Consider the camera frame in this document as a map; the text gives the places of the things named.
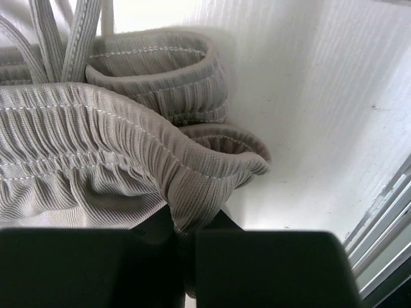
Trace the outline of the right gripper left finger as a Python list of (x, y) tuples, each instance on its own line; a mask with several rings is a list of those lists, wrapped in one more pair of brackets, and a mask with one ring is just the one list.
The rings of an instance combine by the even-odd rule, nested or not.
[(125, 229), (1, 231), (2, 307), (183, 307), (167, 207)]

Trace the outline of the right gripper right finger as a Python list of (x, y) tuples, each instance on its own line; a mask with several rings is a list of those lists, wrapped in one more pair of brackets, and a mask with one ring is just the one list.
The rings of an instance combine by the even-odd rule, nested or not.
[(225, 214), (195, 237), (197, 307), (362, 307), (342, 243), (325, 231), (244, 231)]

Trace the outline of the grey trousers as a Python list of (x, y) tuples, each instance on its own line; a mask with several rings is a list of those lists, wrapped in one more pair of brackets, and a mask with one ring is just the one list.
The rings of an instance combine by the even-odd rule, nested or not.
[(213, 41), (191, 31), (97, 37), (99, 1), (79, 1), (63, 42), (49, 1), (31, 1), (38, 44), (1, 33), (1, 226), (133, 228), (168, 206), (196, 297), (196, 231), (232, 192), (270, 171), (252, 133), (227, 124)]

